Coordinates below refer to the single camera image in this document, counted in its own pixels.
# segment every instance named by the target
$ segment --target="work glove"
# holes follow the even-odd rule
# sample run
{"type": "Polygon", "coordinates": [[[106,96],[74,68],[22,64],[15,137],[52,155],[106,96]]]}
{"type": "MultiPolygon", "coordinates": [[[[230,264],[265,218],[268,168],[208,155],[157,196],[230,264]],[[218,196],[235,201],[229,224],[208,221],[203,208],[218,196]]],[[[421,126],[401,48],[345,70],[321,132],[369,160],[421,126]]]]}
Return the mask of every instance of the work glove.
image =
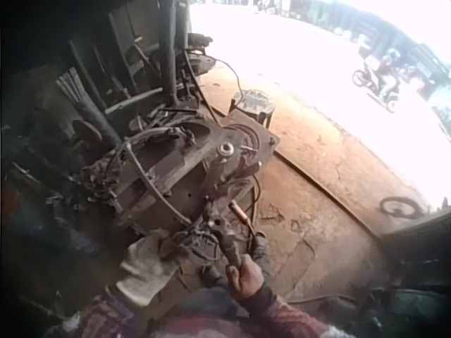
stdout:
{"type": "Polygon", "coordinates": [[[151,231],[148,236],[128,247],[127,255],[121,263],[121,268],[130,275],[117,282],[116,286],[138,306],[148,306],[188,257],[186,250],[174,245],[171,255],[161,259],[159,249],[167,237],[165,230],[151,231]]]}

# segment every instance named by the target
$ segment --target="red patterned sleeve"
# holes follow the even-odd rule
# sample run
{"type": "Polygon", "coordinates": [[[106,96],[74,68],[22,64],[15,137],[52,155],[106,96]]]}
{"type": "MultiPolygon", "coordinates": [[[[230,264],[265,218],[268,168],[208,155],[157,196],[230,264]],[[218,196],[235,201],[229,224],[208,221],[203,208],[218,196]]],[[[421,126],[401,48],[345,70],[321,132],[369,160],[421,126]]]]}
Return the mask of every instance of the red patterned sleeve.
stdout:
{"type": "Polygon", "coordinates": [[[81,312],[74,337],[138,337],[145,327],[140,310],[122,299],[111,287],[81,312]]]}
{"type": "Polygon", "coordinates": [[[310,317],[305,312],[286,304],[270,287],[263,285],[254,295],[241,301],[251,316],[272,337],[329,338],[351,336],[333,326],[310,317]]]}
{"type": "Polygon", "coordinates": [[[260,317],[277,337],[320,337],[329,326],[286,304],[280,297],[260,317]]]}

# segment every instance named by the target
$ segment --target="welding cable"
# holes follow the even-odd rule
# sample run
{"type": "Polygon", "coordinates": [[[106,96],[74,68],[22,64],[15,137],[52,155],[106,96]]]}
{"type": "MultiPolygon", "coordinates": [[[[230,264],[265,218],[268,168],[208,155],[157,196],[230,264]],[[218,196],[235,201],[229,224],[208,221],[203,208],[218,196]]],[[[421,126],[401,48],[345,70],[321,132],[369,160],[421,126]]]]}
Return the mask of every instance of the welding cable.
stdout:
{"type": "Polygon", "coordinates": [[[254,207],[254,204],[257,203],[257,201],[260,199],[260,196],[261,196],[261,185],[260,185],[260,182],[257,179],[257,177],[255,176],[255,174],[253,174],[252,177],[254,178],[255,184],[257,186],[258,193],[257,193],[257,196],[253,199],[252,204],[250,206],[248,206],[247,209],[245,210],[245,213],[247,211],[249,211],[251,208],[254,207]]]}
{"type": "Polygon", "coordinates": [[[235,74],[235,77],[237,78],[238,90],[240,91],[240,95],[241,95],[241,97],[238,100],[238,102],[235,102],[235,105],[237,106],[241,102],[242,98],[244,97],[244,94],[242,93],[241,83],[240,83],[240,76],[238,76],[237,72],[235,72],[235,69],[233,69],[233,67],[230,64],[228,64],[227,62],[219,60],[218,58],[215,58],[214,56],[210,56],[210,55],[205,55],[205,56],[207,58],[212,58],[215,61],[219,61],[219,62],[223,63],[224,65],[229,67],[229,69],[233,72],[233,74],[235,74]]]}
{"type": "Polygon", "coordinates": [[[213,120],[219,124],[218,118],[216,117],[216,114],[213,112],[213,109],[211,109],[211,106],[209,105],[209,103],[206,101],[205,95],[201,89],[201,87],[199,86],[198,81],[196,80],[196,75],[191,67],[191,63],[190,60],[188,58],[188,52],[184,51],[183,52],[183,56],[185,57],[185,62],[187,64],[188,70],[190,72],[190,76],[192,79],[192,83],[194,83],[194,86],[196,87],[196,90],[199,92],[200,97],[202,98],[202,101],[204,102],[206,108],[208,109],[208,111],[210,112],[211,117],[213,118],[213,120]]]}

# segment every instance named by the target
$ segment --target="tire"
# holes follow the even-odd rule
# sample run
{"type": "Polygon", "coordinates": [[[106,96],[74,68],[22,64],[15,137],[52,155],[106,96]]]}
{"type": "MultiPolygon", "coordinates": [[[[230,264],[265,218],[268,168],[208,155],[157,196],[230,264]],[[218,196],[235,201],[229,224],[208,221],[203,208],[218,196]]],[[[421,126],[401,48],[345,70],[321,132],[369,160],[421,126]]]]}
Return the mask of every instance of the tire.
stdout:
{"type": "Polygon", "coordinates": [[[388,99],[388,102],[386,104],[387,110],[391,113],[396,113],[396,105],[397,105],[397,97],[393,97],[391,99],[388,99]]]}
{"type": "Polygon", "coordinates": [[[416,220],[425,215],[425,213],[421,210],[421,207],[418,205],[418,203],[415,202],[413,199],[410,199],[409,197],[402,197],[402,196],[385,197],[379,203],[379,206],[381,208],[381,211],[384,214],[390,215],[395,218],[406,218],[409,220],[416,220]],[[394,211],[391,211],[389,208],[391,203],[398,204],[398,205],[401,204],[401,205],[407,206],[407,208],[410,207],[413,209],[413,211],[411,213],[403,213],[403,212],[401,212],[402,211],[401,209],[395,209],[394,211]]]}
{"type": "Polygon", "coordinates": [[[354,85],[358,87],[363,87],[365,84],[362,80],[362,78],[365,77],[365,73],[362,70],[356,70],[352,73],[352,82],[354,85]]]}

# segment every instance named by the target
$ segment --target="rusty machine part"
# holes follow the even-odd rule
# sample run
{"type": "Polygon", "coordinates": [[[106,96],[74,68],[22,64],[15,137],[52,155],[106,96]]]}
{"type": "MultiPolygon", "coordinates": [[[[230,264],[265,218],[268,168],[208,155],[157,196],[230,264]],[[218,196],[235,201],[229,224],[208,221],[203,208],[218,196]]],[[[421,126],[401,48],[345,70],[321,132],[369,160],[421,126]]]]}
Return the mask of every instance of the rusty machine part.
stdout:
{"type": "Polygon", "coordinates": [[[221,217],[227,213],[229,203],[252,188],[251,176],[278,143],[239,111],[223,124],[197,113],[170,127],[147,127],[85,168],[80,179],[93,201],[115,208],[115,226],[144,235],[164,226],[197,263],[216,260],[221,241],[217,228],[205,226],[207,206],[221,217]]]}

